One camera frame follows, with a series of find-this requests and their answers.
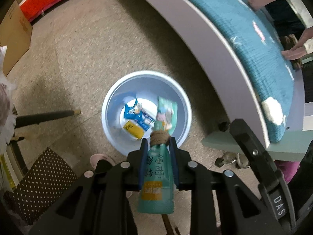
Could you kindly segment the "teal pouch bag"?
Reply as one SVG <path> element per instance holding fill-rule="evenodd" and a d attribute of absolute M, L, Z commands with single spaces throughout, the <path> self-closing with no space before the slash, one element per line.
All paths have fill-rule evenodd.
<path fill-rule="evenodd" d="M 169 139 L 170 133 L 165 123 L 155 123 L 150 135 L 150 148 L 138 204 L 140 213 L 174 212 L 174 176 L 168 150 Z"/>

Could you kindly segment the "yellow paper cup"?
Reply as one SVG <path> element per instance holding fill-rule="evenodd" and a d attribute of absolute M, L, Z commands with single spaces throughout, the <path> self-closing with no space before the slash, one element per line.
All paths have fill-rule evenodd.
<path fill-rule="evenodd" d="M 137 125 L 131 120 L 128 120 L 125 123 L 125 125 L 123 126 L 123 129 L 126 130 L 126 132 L 131 134 L 131 136 L 135 137 L 136 139 L 142 139 L 145 133 L 142 127 L 140 127 L 139 125 Z"/>

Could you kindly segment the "blue white medicine box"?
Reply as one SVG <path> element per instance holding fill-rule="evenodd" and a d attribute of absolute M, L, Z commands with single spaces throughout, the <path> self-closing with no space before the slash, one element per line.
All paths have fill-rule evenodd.
<path fill-rule="evenodd" d="M 128 104 L 125 104 L 124 107 L 124 118 L 135 121 L 140 127 L 147 132 L 155 122 L 155 119 L 147 113 L 143 108 L 142 104 L 135 99 L 134 104 L 130 107 Z"/>

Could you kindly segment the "magenta stool cushion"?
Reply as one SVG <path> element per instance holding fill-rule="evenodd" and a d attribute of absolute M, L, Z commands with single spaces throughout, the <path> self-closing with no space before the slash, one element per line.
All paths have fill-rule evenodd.
<path fill-rule="evenodd" d="M 278 169 L 281 170 L 284 179 L 287 183 L 289 183 L 294 175 L 297 173 L 300 162 L 292 162 L 292 161 L 280 161 L 275 160 L 275 165 Z"/>

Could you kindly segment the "pink slipper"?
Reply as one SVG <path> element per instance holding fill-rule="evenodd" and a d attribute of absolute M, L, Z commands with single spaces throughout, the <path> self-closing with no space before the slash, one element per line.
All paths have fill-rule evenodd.
<path fill-rule="evenodd" d="M 104 160 L 106 162 L 109 162 L 112 166 L 116 165 L 114 160 L 111 157 L 109 157 L 108 155 L 102 154 L 102 153 L 97 153 L 97 154 L 94 154 L 90 157 L 90 164 L 94 170 L 96 169 L 97 164 L 100 160 Z"/>

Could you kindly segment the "light blue plastic basin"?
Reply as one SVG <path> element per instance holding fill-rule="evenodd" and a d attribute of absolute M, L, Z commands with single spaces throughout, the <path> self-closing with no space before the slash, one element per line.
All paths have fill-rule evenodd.
<path fill-rule="evenodd" d="M 169 99 L 178 104 L 177 125 L 172 133 L 177 146 L 187 139 L 192 123 L 192 108 L 183 88 L 171 77 L 152 70 L 127 74 L 108 91 L 102 105 L 103 131 L 111 145 L 122 155 L 138 150 L 141 140 L 132 136 L 123 126 L 125 106 L 138 102 L 149 118 L 156 119 L 158 98 Z"/>

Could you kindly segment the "black polka dot chair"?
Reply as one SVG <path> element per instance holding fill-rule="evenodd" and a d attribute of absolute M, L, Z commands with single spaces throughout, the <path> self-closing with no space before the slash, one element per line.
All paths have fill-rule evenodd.
<path fill-rule="evenodd" d="M 14 210 L 28 225 L 38 220 L 75 181 L 72 168 L 47 148 L 14 189 Z"/>

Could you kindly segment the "teal bed mattress cover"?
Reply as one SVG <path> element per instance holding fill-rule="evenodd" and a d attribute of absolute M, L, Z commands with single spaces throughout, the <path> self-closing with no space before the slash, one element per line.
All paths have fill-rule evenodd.
<path fill-rule="evenodd" d="M 189 0 L 226 38 L 244 67 L 261 105 L 270 142 L 279 142 L 290 114 L 294 71 L 282 56 L 277 32 L 248 0 Z"/>

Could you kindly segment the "grey checkered tablecloth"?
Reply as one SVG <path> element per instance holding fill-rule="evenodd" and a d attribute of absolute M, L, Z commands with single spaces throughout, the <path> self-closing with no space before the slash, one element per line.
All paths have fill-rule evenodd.
<path fill-rule="evenodd" d="M 1 154 L 6 151 L 7 145 L 13 137 L 16 125 L 16 115 L 13 112 L 14 104 L 12 99 L 12 93 L 16 89 L 16 85 L 14 83 L 11 83 L 3 73 L 3 65 L 6 51 L 7 46 L 1 46 Z"/>

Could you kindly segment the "cream hanging sweater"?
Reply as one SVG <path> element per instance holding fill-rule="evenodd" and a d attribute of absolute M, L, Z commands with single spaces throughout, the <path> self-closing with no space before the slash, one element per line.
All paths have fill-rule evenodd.
<path fill-rule="evenodd" d="M 248 0 L 248 4 L 254 11 L 266 8 L 280 37 L 295 35 L 298 42 L 291 49 L 282 51 L 287 60 L 297 60 L 312 53 L 312 27 L 301 22 L 287 0 Z"/>

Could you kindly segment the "brown cardboard box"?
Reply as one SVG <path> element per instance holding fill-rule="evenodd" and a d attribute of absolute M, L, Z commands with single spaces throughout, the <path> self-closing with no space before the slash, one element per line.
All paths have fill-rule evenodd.
<path fill-rule="evenodd" d="M 6 46 L 3 73 L 8 75 L 14 65 L 28 51 L 32 25 L 14 1 L 1 23 L 1 46 Z"/>

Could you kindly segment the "teal bunk bed frame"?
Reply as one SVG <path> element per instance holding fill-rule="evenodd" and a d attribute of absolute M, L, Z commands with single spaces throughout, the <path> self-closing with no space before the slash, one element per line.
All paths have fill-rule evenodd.
<path fill-rule="evenodd" d="M 294 75 L 294 93 L 287 130 L 278 143 L 268 138 L 266 122 L 249 77 L 229 42 L 189 0 L 146 0 L 172 26 L 211 81 L 230 121 L 242 118 L 274 159 L 300 161 L 312 140 L 304 129 L 310 116 L 301 71 Z"/>

